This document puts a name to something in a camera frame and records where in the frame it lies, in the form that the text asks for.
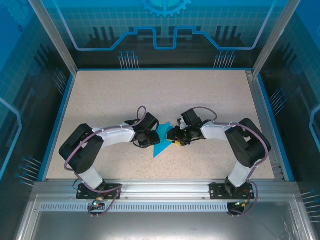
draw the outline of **gear logo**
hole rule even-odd
[[[0,0],[0,7],[6,7],[18,24],[22,24],[29,16],[28,0]]]
[[[164,18],[168,15],[173,17],[174,14],[180,14],[181,10],[187,9],[187,4],[191,4],[191,0],[141,0],[141,2],[144,10],[149,10],[150,14]]]

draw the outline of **black mounting plate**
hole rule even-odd
[[[211,200],[247,200],[248,195],[244,190],[249,190],[250,200],[255,199],[254,189],[251,184],[245,183],[240,188],[237,188],[237,192],[231,197],[225,189],[224,183],[213,182],[209,184],[209,193]]]
[[[121,186],[121,184],[105,184],[104,190],[114,189],[116,187]],[[107,195],[103,197],[104,200],[113,200],[117,194],[117,191],[109,192]],[[86,200],[95,200],[97,197],[100,197],[101,193],[96,193],[89,190],[83,183],[79,184],[78,191],[76,193],[76,199],[86,199]]]

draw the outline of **blue paper triangle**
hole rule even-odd
[[[167,122],[166,124],[160,124],[156,132],[159,135],[160,143],[154,145],[153,150],[153,158],[158,156],[160,153],[162,153],[167,147],[172,144],[172,141],[167,140],[167,133],[173,129],[173,126],[170,126],[170,122]]]

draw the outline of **speckled tabletop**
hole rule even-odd
[[[161,124],[177,124],[186,110],[204,106],[215,110],[220,122],[250,118],[260,127],[244,70],[141,70],[79,71],[72,89],[47,179],[74,179],[64,170],[59,148],[78,125],[105,128],[136,118],[145,105]],[[197,109],[204,121],[209,111]],[[171,144],[153,158],[153,147],[132,143],[103,148],[95,167],[105,179],[224,179],[236,158],[228,142],[200,140],[190,146]],[[270,161],[259,166],[252,178],[273,179]]]

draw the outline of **wire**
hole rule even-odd
[[[67,160],[64,163],[64,169],[67,171],[74,171],[72,168],[68,168],[68,164],[71,161],[71,159],[75,156],[75,154],[79,151],[79,149],[85,144],[87,143],[90,139],[92,139],[94,136],[104,132],[104,131],[108,131],[108,130],[113,130],[113,129],[128,129],[128,128],[133,128],[137,125],[139,125],[146,117],[147,115],[147,108],[145,106],[140,106],[137,110],[137,115],[139,114],[140,109],[144,109],[144,115],[143,117],[135,124],[133,125],[125,125],[125,126],[111,126],[111,127],[106,127],[103,128],[99,131],[96,131],[94,133],[92,133],[91,135],[89,135],[88,137],[86,137],[82,142],[80,142],[80,144],[73,150],[73,152],[70,154],[70,156],[67,158]],[[83,184],[92,192],[98,193],[98,194],[106,194],[106,193],[111,193],[115,190],[120,190],[122,188],[122,186],[118,186],[109,190],[105,190],[105,191],[99,191],[99,190],[95,190],[93,188],[91,188],[76,172],[74,172],[74,174],[77,176],[77,178],[83,182]]]
[[[193,108],[190,108],[189,110],[193,110],[193,109],[206,109],[210,112],[212,112],[214,115],[215,115],[215,118],[212,120],[213,122],[215,120],[217,120],[218,118],[218,114],[213,111],[212,109],[208,108],[208,107],[204,107],[204,106],[196,106],[196,107],[193,107]],[[264,161],[267,160],[267,158],[269,157],[269,151],[268,151],[268,147],[267,147],[267,144],[265,143],[265,141],[262,139],[262,137],[260,137],[255,131],[253,131],[251,128],[245,126],[245,125],[242,125],[240,123],[236,123],[236,122],[215,122],[214,123],[215,125],[219,125],[219,126],[238,126],[238,127],[241,127],[245,130],[247,130],[248,132],[250,132],[251,134],[253,134],[260,142],[261,144],[263,145],[263,148],[264,148],[264,151],[265,151],[265,155],[264,155],[264,158],[259,161],[259,162],[256,162],[255,165],[253,166],[252,170],[250,171],[249,175],[247,176],[246,180],[249,181],[250,177],[252,176],[252,174],[254,173],[254,171],[256,170],[256,168],[262,164]]]
[[[248,183],[249,184],[253,184],[254,187],[255,187],[255,199],[254,199],[254,202],[253,202],[252,206],[246,212],[240,212],[240,211],[237,211],[237,210],[230,210],[230,212],[237,213],[240,216],[245,216],[245,215],[249,214],[254,209],[254,207],[256,206],[257,201],[258,201],[258,196],[259,196],[258,186],[254,181],[249,181]]]
[[[242,125],[240,123],[235,123],[235,122],[215,122],[214,124],[215,125],[219,125],[219,126],[238,126],[238,127],[241,127],[243,129],[247,130],[248,132],[252,133],[261,142],[261,144],[263,145],[263,148],[264,148],[264,151],[265,151],[264,158],[261,161],[256,162],[255,165],[253,166],[252,170],[250,171],[250,173],[246,177],[246,180],[249,181],[250,177],[252,176],[252,174],[254,173],[256,168],[260,164],[264,163],[267,160],[267,158],[269,157],[269,151],[268,151],[267,144],[262,139],[262,137],[260,137],[255,131],[253,131],[251,128],[249,128],[249,127],[247,127],[245,125]]]
[[[208,108],[208,107],[205,107],[205,106],[195,106],[195,107],[193,107],[193,108],[190,108],[188,111],[193,110],[193,109],[205,109],[205,110],[208,110],[208,111],[212,112],[212,113],[214,114],[214,119],[212,120],[213,122],[214,122],[215,120],[217,120],[217,118],[218,118],[218,114],[217,114],[215,111],[213,111],[212,109]]]
[[[117,197],[119,196],[120,192],[121,192],[121,189],[119,189],[119,191],[116,193],[114,199],[112,200],[112,202],[110,203],[110,205],[108,206],[108,208],[107,208],[104,212],[102,212],[102,213],[100,213],[100,214],[97,214],[97,217],[106,214],[106,213],[111,209],[111,207],[112,207],[113,204],[115,203]],[[95,214],[93,214],[92,211],[90,210],[91,207],[92,207],[92,205],[88,206],[88,214],[90,214],[90,215],[93,216],[93,215],[95,215]]]
[[[139,146],[139,145],[135,144],[135,142],[133,142],[133,145],[135,145],[137,148],[140,148],[140,149],[146,149],[146,147]]]
[[[212,112],[216,118],[213,120],[213,122],[218,118],[218,115],[213,111],[211,110],[210,108],[207,108],[207,107],[204,107],[204,106],[197,106],[197,107],[194,107],[194,108],[191,108],[191,109],[206,109],[210,112]],[[246,182],[249,183],[249,184],[253,184],[255,186],[255,191],[256,191],[256,196],[255,196],[255,200],[254,200],[254,203],[253,205],[249,208],[248,211],[246,211],[245,213],[242,213],[242,212],[239,212],[241,216],[244,216],[244,215],[247,215],[249,214],[253,209],[254,207],[256,206],[257,204],[257,201],[258,201],[258,195],[259,195],[259,191],[258,191],[258,186],[255,182],[253,181],[250,181],[250,177],[252,176],[252,174],[254,173],[254,171],[256,170],[256,168],[264,163],[268,156],[269,156],[269,151],[268,151],[268,147],[267,147],[267,144],[265,143],[265,141],[262,139],[262,137],[260,137],[255,131],[253,131],[251,128],[245,126],[245,125],[242,125],[240,123],[236,123],[236,122],[215,122],[214,123],[215,125],[219,125],[219,126],[238,126],[238,127],[241,127],[243,129],[245,129],[246,131],[250,132],[251,134],[253,134],[262,144],[263,148],[264,148],[264,151],[265,151],[265,155],[264,155],[264,158],[261,160],[261,161],[258,161],[254,164],[254,166],[252,167],[252,170],[250,171],[250,173],[248,174],[248,176],[246,177]]]
[[[72,184],[72,188],[75,189],[75,190],[78,190],[78,189],[75,188],[75,184],[76,184],[76,182],[78,182],[78,181],[79,181],[79,178],[77,178],[77,179],[74,181],[74,183]]]

